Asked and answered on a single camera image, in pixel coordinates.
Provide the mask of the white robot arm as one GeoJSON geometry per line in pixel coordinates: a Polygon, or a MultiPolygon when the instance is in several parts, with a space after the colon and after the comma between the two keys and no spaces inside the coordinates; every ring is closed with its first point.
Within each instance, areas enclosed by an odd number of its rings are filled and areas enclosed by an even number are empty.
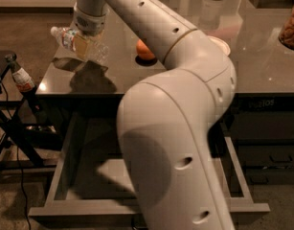
{"type": "Polygon", "coordinates": [[[237,84],[233,62],[159,0],[77,0],[81,31],[112,8],[164,65],[124,94],[117,133],[148,230],[235,230],[208,144],[237,84]]]}

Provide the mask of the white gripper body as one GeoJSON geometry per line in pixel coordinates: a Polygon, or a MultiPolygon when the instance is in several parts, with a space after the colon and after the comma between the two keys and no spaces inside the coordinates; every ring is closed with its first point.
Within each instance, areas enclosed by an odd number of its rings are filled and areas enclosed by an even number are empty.
{"type": "Polygon", "coordinates": [[[105,3],[77,2],[74,6],[74,23],[86,35],[99,35],[104,29],[107,13],[105,3]]]}

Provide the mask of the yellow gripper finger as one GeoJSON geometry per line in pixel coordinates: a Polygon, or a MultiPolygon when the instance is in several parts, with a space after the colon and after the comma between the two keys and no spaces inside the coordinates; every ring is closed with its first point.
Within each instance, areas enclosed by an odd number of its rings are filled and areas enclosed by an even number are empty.
{"type": "Polygon", "coordinates": [[[77,56],[83,60],[88,59],[88,49],[90,40],[81,34],[74,36],[74,46],[77,56]]]}

